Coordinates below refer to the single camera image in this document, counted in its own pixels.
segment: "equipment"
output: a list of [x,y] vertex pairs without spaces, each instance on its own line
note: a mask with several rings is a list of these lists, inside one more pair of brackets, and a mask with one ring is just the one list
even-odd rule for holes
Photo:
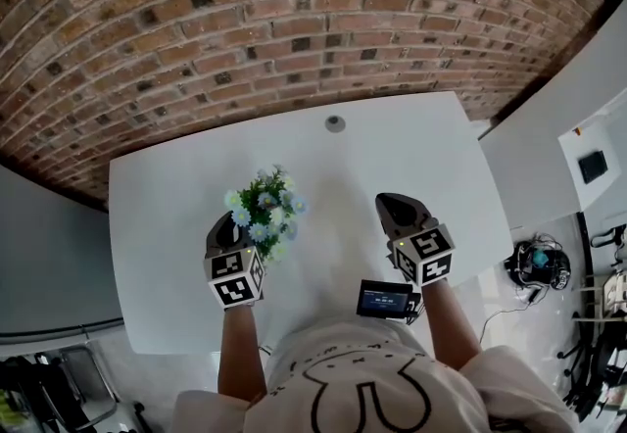
[[451,273],[453,240],[447,226],[440,224],[419,202],[395,193],[379,193],[376,210],[387,235],[388,259],[407,281],[422,287]]
[[563,290],[570,279],[570,260],[548,234],[518,242],[505,261],[511,280],[522,288],[551,286]]
[[407,283],[362,280],[357,314],[375,318],[406,318],[408,323],[418,316],[421,296]]
[[233,308],[262,296],[265,268],[244,228],[224,214],[207,235],[205,276],[219,304]]

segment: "small screen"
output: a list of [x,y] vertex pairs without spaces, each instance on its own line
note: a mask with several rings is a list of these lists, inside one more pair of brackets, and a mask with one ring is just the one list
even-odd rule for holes
[[408,296],[409,294],[364,290],[362,308],[365,310],[402,313],[408,303]]

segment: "blue flower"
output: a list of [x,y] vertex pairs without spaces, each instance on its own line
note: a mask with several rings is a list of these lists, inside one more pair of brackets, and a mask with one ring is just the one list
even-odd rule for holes
[[270,193],[262,193],[259,195],[259,199],[257,200],[257,203],[259,204],[260,207],[267,209],[269,207],[276,205],[276,200]]
[[233,222],[235,222],[237,225],[246,227],[251,221],[251,213],[243,207],[240,207],[238,209],[233,209],[231,213],[231,218],[233,219]]
[[267,235],[268,236],[276,236],[280,232],[278,225],[274,222],[271,222],[267,225]]
[[267,228],[263,224],[253,224],[248,230],[253,241],[262,242],[267,237]]
[[291,207],[292,205],[292,200],[294,199],[294,193],[292,193],[292,191],[281,191],[280,193],[278,193],[278,195],[281,198],[281,203],[283,205],[285,205],[286,207]]
[[242,206],[242,199],[237,191],[226,191],[224,195],[224,204],[230,210],[239,209]]
[[288,240],[293,241],[296,239],[297,235],[298,235],[298,225],[296,225],[296,222],[294,220],[290,220],[289,222],[287,222],[287,229],[285,229],[285,236],[287,236]]
[[305,201],[304,198],[301,198],[300,196],[298,198],[294,198],[294,202],[292,203],[292,208],[294,209],[294,212],[296,212],[297,214],[304,214],[307,209],[307,202]]

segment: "flower bouquet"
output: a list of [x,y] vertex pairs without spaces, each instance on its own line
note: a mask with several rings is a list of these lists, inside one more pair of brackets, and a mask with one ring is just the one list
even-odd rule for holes
[[294,240],[298,233],[296,214],[307,211],[305,200],[294,193],[292,177],[280,165],[268,175],[264,170],[248,189],[228,191],[226,207],[233,221],[255,242],[262,262],[278,262],[285,253],[283,236]]

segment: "artificial flower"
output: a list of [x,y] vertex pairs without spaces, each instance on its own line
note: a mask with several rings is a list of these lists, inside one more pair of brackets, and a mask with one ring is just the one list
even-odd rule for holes
[[287,229],[285,229],[285,236],[290,241],[294,241],[298,235],[298,225],[294,220],[287,222]]
[[283,223],[283,218],[283,209],[281,209],[280,207],[276,207],[275,209],[272,209],[270,211],[270,221],[273,224],[276,224],[277,226],[281,225]]
[[267,237],[267,228],[263,224],[253,224],[248,230],[248,234],[251,236],[253,241],[259,243],[264,241]]
[[271,222],[270,224],[267,225],[268,236],[276,236],[279,232],[281,232],[281,230],[279,229],[278,225],[275,224],[274,222]]
[[283,190],[280,193],[278,193],[278,195],[281,198],[281,203],[283,205],[285,205],[286,207],[292,205],[292,200],[294,199],[294,193],[292,193],[292,191]]
[[276,205],[276,200],[270,193],[262,193],[259,195],[257,203],[263,209],[268,209],[274,205]]
[[234,209],[232,211],[231,218],[237,225],[246,227],[251,222],[251,213],[243,207],[240,207],[239,209]]
[[271,260],[280,262],[285,253],[287,252],[287,246],[282,241],[277,242],[270,250]]
[[294,179],[290,175],[283,177],[283,185],[285,189],[289,190],[296,188],[296,182],[294,182]]
[[272,177],[270,177],[265,170],[261,169],[257,172],[257,179],[264,184],[268,184],[272,180]]
[[292,208],[294,212],[297,214],[304,214],[307,211],[307,202],[302,197],[294,198],[294,202],[292,203]]
[[224,204],[230,210],[239,209],[242,206],[242,199],[237,191],[226,191]]

